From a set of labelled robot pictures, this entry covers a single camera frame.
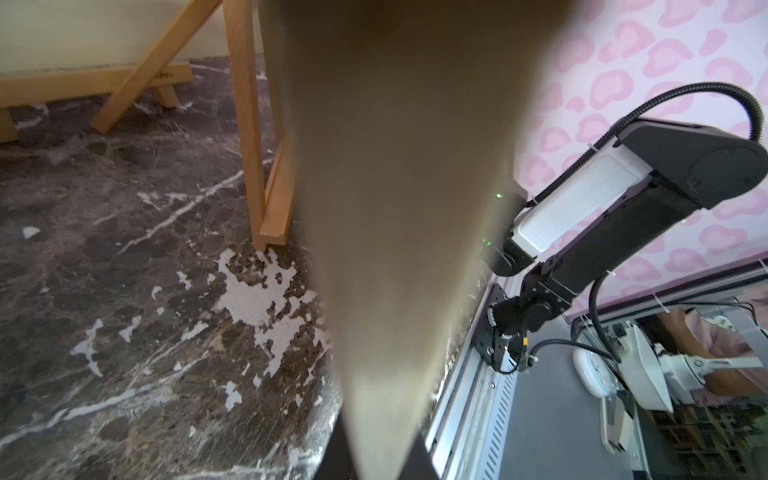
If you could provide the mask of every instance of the white vein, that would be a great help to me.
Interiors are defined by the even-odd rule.
[[[219,191],[219,190],[221,190],[222,188],[231,187],[231,186],[234,184],[234,182],[235,182],[235,181],[236,181],[238,178],[240,178],[240,177],[242,177],[242,176],[243,176],[243,171],[242,171],[242,170],[239,170],[239,171],[238,171],[236,174],[234,174],[233,176],[231,176],[231,177],[229,177],[229,178],[226,178],[226,179],[222,180],[222,181],[221,181],[221,182],[219,182],[218,184],[215,184],[215,185],[213,185],[212,187],[210,187],[210,188],[207,188],[206,190],[203,190],[203,192],[201,192],[199,195],[195,195],[195,197],[192,199],[192,201],[190,201],[189,203],[187,203],[187,204],[186,204],[186,205],[184,205],[183,207],[181,207],[181,208],[179,208],[179,209],[175,210],[175,211],[174,211],[174,212],[171,214],[171,216],[170,216],[170,217],[168,217],[167,219],[165,219],[165,220],[163,220],[162,222],[158,223],[157,225],[155,225],[155,226],[154,226],[154,227],[152,227],[151,229],[147,230],[147,232],[146,232],[146,234],[145,234],[145,235],[143,235],[143,236],[141,236],[141,237],[138,237],[138,238],[134,238],[134,239],[133,239],[133,240],[131,240],[130,242],[126,243],[126,244],[125,244],[125,246],[124,246],[124,247],[123,247],[123,248],[122,248],[122,249],[121,249],[121,250],[120,250],[120,251],[117,253],[117,255],[120,255],[120,254],[124,253],[126,250],[128,250],[128,249],[129,249],[130,247],[132,247],[133,245],[136,245],[137,243],[141,243],[141,242],[143,242],[143,241],[145,241],[145,240],[149,240],[149,239],[150,239],[150,238],[152,238],[152,236],[153,236],[153,235],[155,235],[155,234],[156,234],[156,233],[157,233],[159,230],[161,230],[161,229],[163,229],[163,228],[167,227],[168,225],[171,225],[171,224],[172,224],[173,222],[175,222],[175,221],[176,221],[176,220],[177,220],[177,219],[178,219],[180,216],[184,215],[186,212],[188,212],[188,211],[192,210],[193,208],[195,208],[195,207],[196,207],[196,206],[197,206],[197,205],[198,205],[200,202],[202,202],[202,201],[203,201],[203,200],[205,200],[206,198],[210,197],[211,195],[214,195],[216,192],[218,192],[218,191]]]
[[[198,333],[202,332],[202,331],[203,331],[203,330],[205,330],[206,328],[208,328],[208,324],[207,324],[207,323],[205,323],[204,321],[200,320],[200,321],[198,321],[198,322],[195,324],[195,326],[193,326],[193,327],[192,327],[192,330],[190,330],[189,332],[185,332],[184,334],[182,334],[182,335],[181,335],[181,339],[182,339],[183,341],[184,341],[184,340],[190,340],[190,339],[193,339],[194,337],[196,337],[196,336],[197,336],[197,334],[198,334]]]
[[[47,422],[36,422],[36,423],[31,422],[30,424],[27,424],[26,426],[21,427],[15,432],[0,438],[0,452],[6,446],[12,444],[13,442],[16,442],[19,439],[24,438],[25,436],[31,433],[43,432],[44,430],[48,430],[55,427],[59,423],[68,422],[78,417],[100,412],[101,410],[120,405],[122,402],[125,402],[129,399],[133,399],[135,397],[148,394],[149,392],[154,391],[158,387],[166,386],[171,381],[174,381],[180,378],[187,371],[189,371],[189,369],[191,369],[197,362],[199,362],[200,360],[206,357],[207,357],[207,353],[204,353],[199,359],[189,362],[187,366],[185,366],[181,371],[176,372],[173,375],[169,375],[167,377],[159,379],[156,382],[148,383],[147,385],[143,385],[137,389],[128,388],[124,390],[122,393],[120,393],[119,395],[109,397],[108,399],[102,400],[101,402],[77,406],[71,409],[59,410]],[[162,392],[161,394],[158,394],[155,397],[155,399],[161,403],[168,403],[173,398],[175,397],[172,390],[168,390],[167,392]]]
[[[119,212],[114,212],[113,214],[106,215],[104,217],[99,217],[96,220],[93,221],[93,225],[96,226],[100,223],[106,222],[107,220],[112,220],[118,215]]]

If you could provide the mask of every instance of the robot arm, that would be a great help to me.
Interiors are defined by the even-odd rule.
[[[747,110],[759,132],[759,107],[756,113]],[[597,152],[582,157],[594,157],[589,164],[582,162],[564,180],[556,180],[556,188],[550,186],[553,191],[544,199],[537,197],[533,208],[518,215],[507,230],[503,252],[492,262],[500,276],[530,266],[564,232],[621,195],[563,250],[534,266],[525,275],[519,296],[491,307],[495,349],[508,349],[513,358],[521,355],[526,332],[537,331],[570,308],[590,283],[694,211],[745,194],[768,173],[768,152],[754,139],[703,125],[628,121],[631,116],[618,122],[621,129],[612,128],[607,140],[598,141]],[[501,371],[503,355],[480,353]]]

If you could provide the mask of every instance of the wooden easel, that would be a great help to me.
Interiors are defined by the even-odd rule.
[[[259,98],[256,80],[256,52],[253,46],[252,0],[190,0],[157,43],[136,64],[107,103],[91,122],[106,134],[136,101],[152,79],[178,54],[211,15],[223,4],[227,47],[230,52],[230,75],[234,90],[237,126],[240,132],[240,154],[250,214],[253,245],[264,250],[268,243],[284,245],[293,209],[296,181],[296,159],[286,138],[277,77],[276,38],[270,34],[270,13],[260,9],[261,31],[270,83],[270,101],[278,142],[277,155],[270,178],[264,186]]]

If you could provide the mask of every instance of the pink heart pattern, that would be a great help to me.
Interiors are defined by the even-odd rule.
[[[541,134],[541,141],[539,142],[539,149],[547,154],[558,151],[566,144],[572,142],[571,136],[567,131],[560,127],[549,127]]]
[[[706,57],[718,51],[728,40],[728,34],[724,30],[715,28],[707,32],[704,44],[699,48],[699,55]]]
[[[712,5],[712,0],[666,0],[659,26],[672,28],[690,22],[705,5]]]
[[[592,58],[594,41],[585,33],[568,35],[563,39],[554,66],[565,73],[576,65],[583,65]]]
[[[619,297],[621,298],[622,296],[633,296],[633,295],[637,295],[638,293],[644,293],[647,291],[648,291],[647,286],[630,285],[621,291],[621,295]]]
[[[767,5],[766,0],[728,0],[720,19],[723,23],[742,23],[761,13]]]
[[[709,265],[704,257],[690,248],[675,248],[664,264],[664,269],[672,273],[693,273],[704,270]]]
[[[627,20],[616,27],[615,39],[609,41],[598,54],[598,59],[603,63],[609,63],[616,58],[629,58],[650,47],[654,41],[654,34],[650,33],[643,25],[632,20]]]
[[[525,174],[522,183],[526,187],[550,184],[554,180],[554,169],[543,158],[534,155],[525,162]]]
[[[581,16],[561,36],[552,65],[542,69],[549,77],[521,126],[517,154],[527,162],[517,162],[516,174],[532,194],[633,106],[682,84],[736,83],[768,108],[768,0],[589,1],[581,0]],[[743,109],[719,94],[684,95],[644,115],[713,125],[740,137],[750,129]],[[547,254],[601,213],[580,221]],[[621,265],[617,275],[623,280],[611,276],[600,300],[622,300],[761,254],[768,255],[768,180],[679,222]],[[585,299],[577,303],[582,310]]]
[[[741,247],[747,237],[748,234],[743,228],[710,225],[699,234],[699,243],[704,245],[708,254],[718,255],[726,250]]]
[[[619,8],[619,12],[639,12],[640,10],[650,7],[654,3],[656,3],[656,0],[624,0],[624,3],[621,4],[621,7]]]
[[[661,280],[661,272],[643,257],[632,257],[616,269],[616,278],[623,282],[630,280],[650,282],[651,280]]]
[[[584,99],[581,97],[573,97],[571,100],[568,101],[567,104],[565,104],[565,108],[568,110],[573,110],[576,113],[581,113],[584,111],[584,109],[587,107],[586,102],[584,102]]]
[[[646,100],[663,94],[665,91],[672,90],[673,88],[680,87],[682,83],[679,81],[663,81],[655,87],[651,88],[648,92]],[[696,95],[683,95],[681,97],[673,98],[672,100],[665,101],[658,107],[651,108],[646,114],[648,117],[664,118],[669,115],[682,114],[687,111],[691,105],[694,104],[694,98]]]
[[[682,41],[666,38],[648,51],[648,63],[643,68],[643,74],[648,78],[666,75],[693,57],[694,54]]]
[[[704,74],[710,81],[725,81],[741,87],[749,87],[753,81],[751,73],[732,58],[715,58],[704,67]]]
[[[634,89],[634,80],[624,70],[611,70],[598,75],[592,83],[589,105],[601,110],[613,101],[629,97]]]
[[[757,187],[741,197],[724,201],[712,210],[718,220],[730,220],[740,215],[758,217],[768,212],[768,192]]]
[[[656,240],[650,242],[648,245],[643,247],[642,250],[640,250],[639,253],[643,254],[654,254],[654,253],[661,253],[664,251],[664,235],[660,235],[656,238]]]
[[[608,123],[608,120],[606,120],[602,114],[587,115],[578,122],[576,141],[585,144],[593,144],[598,138],[602,137],[610,127],[611,124]]]

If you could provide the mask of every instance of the marble floor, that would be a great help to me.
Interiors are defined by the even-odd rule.
[[[276,145],[259,59],[264,170]],[[0,478],[311,478],[341,398],[296,232],[250,243],[226,59],[181,105],[12,110],[0,146]]]

